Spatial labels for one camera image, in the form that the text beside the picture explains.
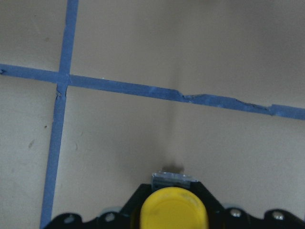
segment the yellow cap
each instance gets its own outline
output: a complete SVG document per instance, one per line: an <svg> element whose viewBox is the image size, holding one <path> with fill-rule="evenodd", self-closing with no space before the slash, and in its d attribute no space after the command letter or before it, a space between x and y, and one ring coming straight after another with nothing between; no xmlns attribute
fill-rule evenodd
<svg viewBox="0 0 305 229"><path fill-rule="evenodd" d="M180 187L166 187L152 193L140 214L140 229L208 229L202 201Z"/></svg>

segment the clear plastic piece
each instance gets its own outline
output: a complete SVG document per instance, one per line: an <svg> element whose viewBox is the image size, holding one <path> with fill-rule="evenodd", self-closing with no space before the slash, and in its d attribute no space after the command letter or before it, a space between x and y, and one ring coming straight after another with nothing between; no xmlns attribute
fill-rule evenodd
<svg viewBox="0 0 305 229"><path fill-rule="evenodd" d="M191 182L198 182L198 180L186 174L159 171L152 174L152 191L154 192L164 187L189 189Z"/></svg>

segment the blue tape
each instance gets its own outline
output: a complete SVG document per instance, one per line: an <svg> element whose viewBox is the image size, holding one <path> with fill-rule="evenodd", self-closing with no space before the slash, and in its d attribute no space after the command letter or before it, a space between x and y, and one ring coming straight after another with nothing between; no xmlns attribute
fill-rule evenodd
<svg viewBox="0 0 305 229"><path fill-rule="evenodd" d="M108 92L132 94L156 99L165 99L183 103L200 104L238 111L246 111L251 113L276 115L280 117L305 120L305 109L303 108L282 105L272 105L267 107L256 104L244 103L242 101L230 97L223 97L211 94L183 95L179 91L173 89L153 87L134 83L123 83L111 80L95 79L77 75L70 76L69 85Z"/></svg>
<svg viewBox="0 0 305 229"><path fill-rule="evenodd" d="M57 84L57 96L54 106L53 125L50 140L47 173L44 185L40 228L44 228L52 217L52 208L55 195L55 185L59 154L61 149L61 136L66 106L66 92L70 80L70 67L72 59L73 41L77 18L78 0L68 0L66 12L66 26L61 48L61 61Z"/></svg>
<svg viewBox="0 0 305 229"><path fill-rule="evenodd" d="M60 75L57 72L19 67L19 66L7 65L7 64L0 64L0 74L20 77L25 79L47 81L51 83L58 83L62 81L62 77L60 77Z"/></svg>

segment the bolt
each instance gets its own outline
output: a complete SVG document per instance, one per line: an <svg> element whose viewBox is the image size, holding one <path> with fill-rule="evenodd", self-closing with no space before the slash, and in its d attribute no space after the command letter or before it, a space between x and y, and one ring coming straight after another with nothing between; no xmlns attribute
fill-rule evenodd
<svg viewBox="0 0 305 229"><path fill-rule="evenodd" d="M240 210L234 208L234 209L231 209L230 214L233 217L238 217L239 218L239 217L241 217L242 212Z"/></svg>
<svg viewBox="0 0 305 229"><path fill-rule="evenodd" d="M111 222L111 221L114 221L115 219L115 215L113 213L108 213L106 216L105 216L105 221L106 222Z"/></svg>
<svg viewBox="0 0 305 229"><path fill-rule="evenodd" d="M65 218L64 220L63 220L63 222L65 223L65 224L69 224L69 223L72 223L74 221L74 216L73 215L69 215L67 218Z"/></svg>
<svg viewBox="0 0 305 229"><path fill-rule="evenodd" d="M276 220L283 220L284 219L284 215L282 212L279 212L279 211L274 211L272 213L272 217Z"/></svg>

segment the gray floor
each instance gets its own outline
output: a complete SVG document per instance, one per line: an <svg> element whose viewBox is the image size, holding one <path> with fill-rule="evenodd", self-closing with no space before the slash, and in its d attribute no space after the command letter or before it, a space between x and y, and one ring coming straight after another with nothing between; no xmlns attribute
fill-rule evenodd
<svg viewBox="0 0 305 229"><path fill-rule="evenodd" d="M0 63L57 71L66 1L0 9ZM71 73L304 108L304 10L303 1L81 0ZM0 77L1 228L39 227L55 95L52 83ZM304 139L300 120L69 87L53 216L89 220L176 167L224 204L304 218Z"/></svg>

